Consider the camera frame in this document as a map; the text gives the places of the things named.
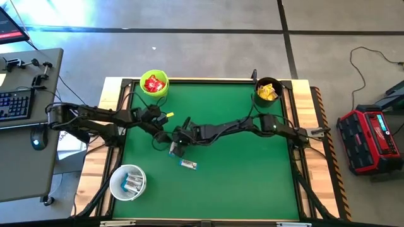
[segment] display screen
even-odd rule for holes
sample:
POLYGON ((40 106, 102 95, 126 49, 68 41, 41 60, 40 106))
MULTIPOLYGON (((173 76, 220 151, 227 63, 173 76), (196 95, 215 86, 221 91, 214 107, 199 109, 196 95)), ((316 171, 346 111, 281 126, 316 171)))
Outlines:
POLYGON ((2 44, 28 40, 28 36, 21 28, 6 14, 0 10, 0 42, 2 44))
POLYGON ((383 122, 383 118, 381 117, 380 114, 377 115, 377 119, 379 120, 379 124, 381 126, 381 130, 383 130, 384 132, 387 131, 387 128, 383 122))

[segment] black keyboard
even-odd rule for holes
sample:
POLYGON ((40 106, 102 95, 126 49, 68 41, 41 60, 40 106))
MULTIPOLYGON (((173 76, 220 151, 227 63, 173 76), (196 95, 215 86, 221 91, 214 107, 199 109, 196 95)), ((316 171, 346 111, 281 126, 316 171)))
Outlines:
POLYGON ((27 88, 0 92, 0 122, 29 119, 34 91, 27 88))

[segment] green bowl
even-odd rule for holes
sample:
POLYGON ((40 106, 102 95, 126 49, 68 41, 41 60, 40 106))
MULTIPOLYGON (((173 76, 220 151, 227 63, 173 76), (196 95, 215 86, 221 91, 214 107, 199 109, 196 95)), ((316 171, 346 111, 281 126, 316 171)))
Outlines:
POLYGON ((145 72, 142 75, 142 77, 140 78, 140 88, 143 90, 143 92, 145 92, 147 95, 150 95, 150 96, 156 97, 156 98, 160 98, 160 97, 167 95, 167 92, 169 91, 169 85, 170 85, 170 81, 169 81, 169 78, 167 77, 166 73, 164 71, 157 70, 157 69, 153 69, 153 70, 149 70, 149 71, 145 72), (148 92, 145 88, 146 80, 152 75, 155 75, 158 80, 163 81, 165 83, 164 88, 158 92, 148 92))

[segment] yellow candy wrapper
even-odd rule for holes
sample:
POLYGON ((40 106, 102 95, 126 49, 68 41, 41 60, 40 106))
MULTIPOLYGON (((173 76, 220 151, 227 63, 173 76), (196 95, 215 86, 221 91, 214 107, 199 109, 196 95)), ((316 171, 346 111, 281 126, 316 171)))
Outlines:
POLYGON ((265 86, 260 86, 258 88, 258 95, 268 101, 272 101, 278 97, 271 83, 265 86))

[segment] gray desk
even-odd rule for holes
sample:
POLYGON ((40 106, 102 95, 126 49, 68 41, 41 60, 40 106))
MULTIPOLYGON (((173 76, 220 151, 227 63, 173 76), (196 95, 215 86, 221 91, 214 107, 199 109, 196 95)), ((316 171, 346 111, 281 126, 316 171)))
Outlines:
MULTIPOLYGON (((41 61, 49 61, 55 66, 49 73, 46 86, 49 91, 55 92, 57 75, 59 74, 62 49, 49 49, 40 51, 28 51, 20 53, 0 54, 5 58, 20 58, 25 62, 36 58, 41 61)), ((37 67, 15 69, 6 76, 1 90, 12 90, 18 86, 30 86, 33 76, 40 73, 37 67)), ((47 105, 53 102, 54 95, 42 92, 41 104, 47 105)), ((35 111, 44 116, 47 121, 44 107, 35 111)), ((48 130, 48 145, 41 151, 36 151, 30 143, 31 127, 18 127, 0 130, 0 202, 40 197, 47 195, 51 189, 52 174, 56 160, 56 149, 59 132, 48 130)))
MULTIPOLYGON (((53 67, 48 70, 49 79, 44 80, 42 85, 47 87, 47 91, 56 92, 56 85, 58 75, 61 70, 63 49, 47 49, 47 50, 34 50, 0 54, 0 68, 4 69, 6 63, 1 57, 7 60, 21 59, 24 62, 30 62, 31 59, 36 58, 42 64, 44 61, 52 63, 53 67)), ((33 65, 27 66, 25 69, 18 69, 15 67, 11 73, 3 71, 6 74, 0 91, 15 90, 19 86, 31 87, 32 79, 38 74, 44 73, 44 66, 35 67, 33 65)), ((35 125, 47 122, 47 115, 45 107, 54 101, 54 95, 46 91, 35 91, 34 105, 32 107, 31 117, 25 120, 0 122, 0 128, 13 127, 16 125, 35 125)))

